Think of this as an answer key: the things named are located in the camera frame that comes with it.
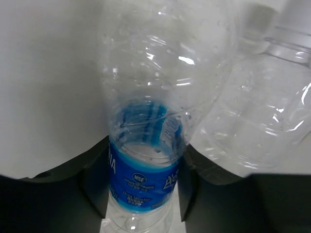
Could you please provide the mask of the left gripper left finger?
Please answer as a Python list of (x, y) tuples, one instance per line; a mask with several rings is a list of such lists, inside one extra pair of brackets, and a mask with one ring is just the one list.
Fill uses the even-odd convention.
[(105, 137), (34, 178), (0, 177), (2, 233), (98, 233), (108, 203)]

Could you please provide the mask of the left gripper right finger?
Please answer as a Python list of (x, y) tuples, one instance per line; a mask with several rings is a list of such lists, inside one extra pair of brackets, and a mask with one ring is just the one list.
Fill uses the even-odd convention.
[(181, 220), (189, 233), (308, 233), (311, 177), (237, 176), (188, 145), (178, 175)]

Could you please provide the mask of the clear unlabeled plastic bottle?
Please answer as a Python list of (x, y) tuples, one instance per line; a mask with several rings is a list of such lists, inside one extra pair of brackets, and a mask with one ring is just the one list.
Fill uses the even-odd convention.
[(311, 130), (311, 3), (244, 6), (236, 60), (191, 145), (245, 177), (272, 173)]

